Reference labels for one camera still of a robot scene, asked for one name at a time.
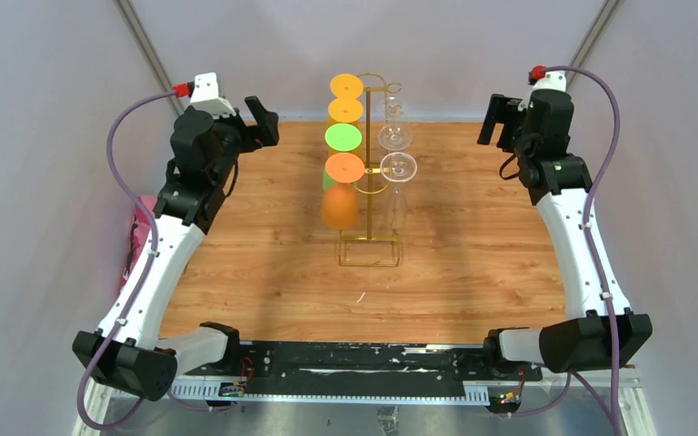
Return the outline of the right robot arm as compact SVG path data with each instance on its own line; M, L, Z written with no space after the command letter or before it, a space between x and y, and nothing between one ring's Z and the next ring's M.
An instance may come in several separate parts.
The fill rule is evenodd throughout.
M587 165L568 151L573 113L563 91L536 90L528 103L493 94L477 140L489 144L502 126L497 146L518 163L517 177L550 234L565 294L563 322L489 331L483 367L495 379L510 376L519 362L556 373L622 368L653 333L649 316L634 312L623 295L606 254L593 261L590 248L603 249L603 240L586 204L594 191Z

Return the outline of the orange plastic glass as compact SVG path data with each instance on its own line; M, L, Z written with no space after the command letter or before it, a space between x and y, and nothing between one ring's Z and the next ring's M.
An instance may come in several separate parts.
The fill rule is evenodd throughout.
M351 153L330 156L324 165L324 176L331 182L324 191L321 204L323 222L334 230L351 229L358 216L358 195L354 184L364 176L362 159Z

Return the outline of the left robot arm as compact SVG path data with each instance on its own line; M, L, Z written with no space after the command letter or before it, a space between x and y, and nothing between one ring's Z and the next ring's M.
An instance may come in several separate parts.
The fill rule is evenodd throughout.
M213 117L192 106L175 120L165 185L145 212L151 219L146 246L115 305L94 332L79 332L72 345L96 382L157 401L177 376L203 365L221 375L240 368L239 332L233 327L203 322L167 339L159 331L188 261L233 191L240 154L279 141L277 113L254 95L244 102L253 125L240 114Z

